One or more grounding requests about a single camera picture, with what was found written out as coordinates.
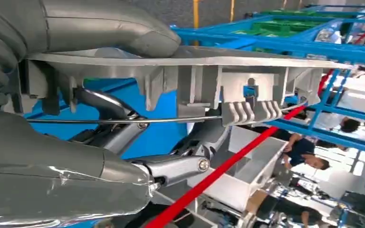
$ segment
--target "dark shirt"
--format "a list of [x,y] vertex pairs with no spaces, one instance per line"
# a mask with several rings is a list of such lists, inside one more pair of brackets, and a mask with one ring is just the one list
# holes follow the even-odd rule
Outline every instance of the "dark shirt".
[[305,154],[312,154],[314,155],[314,149],[316,146],[314,143],[310,142],[307,139],[300,139],[299,141],[295,142],[292,146],[292,150],[287,152],[286,155],[291,158],[290,164],[292,166],[299,165],[304,163],[305,159],[302,155]]
[[307,211],[309,213],[308,225],[310,226],[317,224],[322,218],[322,215],[315,209],[301,206],[285,198],[277,199],[272,196],[267,196],[264,199],[257,211],[257,217],[266,219],[273,211],[284,213],[287,218],[290,218],[295,223],[302,223],[301,214]]
[[[266,131],[268,129],[267,127],[263,127],[263,126],[253,127],[253,128],[250,128],[250,127],[249,128],[243,127],[243,128],[246,128],[246,129],[258,132],[258,133],[263,133],[264,131]],[[289,133],[288,131],[283,130],[283,129],[278,129],[272,135],[272,137],[283,140],[283,141],[289,141],[291,136],[292,136],[291,133]],[[292,150],[286,153],[291,158],[290,164],[292,166],[296,166],[301,163],[304,163],[305,159],[302,157],[302,155],[304,155],[304,154],[314,155],[315,147],[316,146],[314,145],[314,143],[312,143],[311,141],[309,141],[305,138],[302,138],[299,141],[295,142],[292,146]]]

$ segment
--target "metal bracket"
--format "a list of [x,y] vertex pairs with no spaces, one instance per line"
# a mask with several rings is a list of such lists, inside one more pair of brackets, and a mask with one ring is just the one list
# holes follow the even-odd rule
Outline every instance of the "metal bracket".
[[[283,100],[293,95],[295,88],[315,104],[323,68],[352,68],[329,61],[211,47],[181,46],[171,58],[121,53],[106,47],[37,54],[29,59],[46,61],[76,82],[91,76],[135,77],[146,96],[147,110],[155,108],[162,93],[176,89],[178,117],[204,116],[206,108],[218,106],[223,89],[222,118],[226,126],[280,118]],[[68,85],[72,88],[73,83],[68,80]],[[253,104],[243,96],[242,88],[248,85],[257,90]]]

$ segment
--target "blue steel beam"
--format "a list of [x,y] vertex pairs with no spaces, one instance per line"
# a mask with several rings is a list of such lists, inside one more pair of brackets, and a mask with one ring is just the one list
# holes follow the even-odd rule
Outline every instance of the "blue steel beam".
[[320,6],[320,7],[347,7],[347,8],[365,8],[365,5],[318,5],[318,4],[309,4],[309,6]]
[[308,129],[308,127],[306,125],[294,123],[294,122],[283,120],[283,119],[274,120],[274,121],[268,122],[268,124],[281,128],[281,129],[286,129],[288,131],[296,132],[299,134],[314,136],[321,140],[325,140],[325,141],[328,141],[331,143],[342,145],[344,147],[351,147],[351,148],[359,149],[361,151],[365,151],[365,141],[357,139],[357,138],[340,135],[340,134],[337,134],[334,132],[330,132],[330,131],[326,131],[326,130],[322,130],[322,129],[318,129],[318,128]]
[[351,109],[347,109],[347,108],[331,107],[331,106],[326,105],[326,106],[323,107],[323,110],[327,111],[327,112],[331,112],[331,113],[338,113],[338,114],[341,114],[341,115],[345,115],[345,116],[365,120],[365,113],[355,111],[355,110],[351,110]]
[[337,12],[337,11],[318,11],[322,14],[337,14],[337,15],[349,15],[349,16],[365,16],[365,12]]
[[256,40],[253,44],[255,47],[268,48],[282,51],[292,51],[307,54],[316,54],[328,56],[331,59],[343,59],[356,63],[365,64],[365,46],[350,44],[329,44],[323,42],[306,42],[300,40],[290,40],[284,38],[271,38],[261,36],[251,36],[243,34],[217,34],[206,33],[202,31],[174,29],[183,39],[190,38],[192,40],[219,40],[220,42],[228,42],[236,39]]

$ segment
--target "green container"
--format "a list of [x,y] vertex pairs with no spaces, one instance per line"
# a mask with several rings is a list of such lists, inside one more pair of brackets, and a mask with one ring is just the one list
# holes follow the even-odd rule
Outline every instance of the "green container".
[[269,15],[281,15],[281,16],[314,16],[316,12],[314,11],[293,11],[293,10],[272,10],[272,11],[263,11],[261,14],[269,14]]
[[263,22],[256,22],[252,25],[252,29],[267,29],[271,31],[295,31],[302,32],[307,29],[311,29],[322,22],[316,21],[291,21],[291,20],[270,20]]
[[268,15],[281,15],[281,16],[308,16],[308,17],[322,17],[322,18],[354,18],[352,15],[342,15],[342,14],[326,14],[317,11],[292,11],[292,10],[272,10],[263,11],[261,14]]
[[265,37],[291,37],[297,32],[295,31],[271,31],[267,29],[251,29],[251,30],[238,30],[232,32],[234,34],[246,34],[254,36],[265,36]]

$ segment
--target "metal rod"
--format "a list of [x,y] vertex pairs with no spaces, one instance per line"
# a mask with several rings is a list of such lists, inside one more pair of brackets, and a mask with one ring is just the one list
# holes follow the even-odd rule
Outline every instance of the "metal rod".
[[[307,100],[299,103],[294,106],[290,106],[287,108],[283,108],[282,111],[288,111],[300,106],[303,106],[307,103]],[[136,120],[54,120],[54,119],[27,119],[29,123],[36,124],[135,124],[135,123],[167,123],[167,122],[195,122],[202,120],[217,120],[221,119],[220,115],[211,115],[211,116],[199,116],[199,117],[180,117],[180,118],[164,118],[164,119],[136,119]]]
[[308,100],[305,100],[305,101],[303,101],[302,103],[299,103],[299,104],[297,104],[297,105],[290,106],[290,107],[287,107],[287,108],[282,108],[282,109],[281,109],[281,111],[282,111],[282,112],[283,112],[283,111],[290,111],[290,110],[292,110],[292,109],[295,109],[295,108],[298,108],[298,107],[301,107],[301,106],[305,105],[307,102],[308,102]]

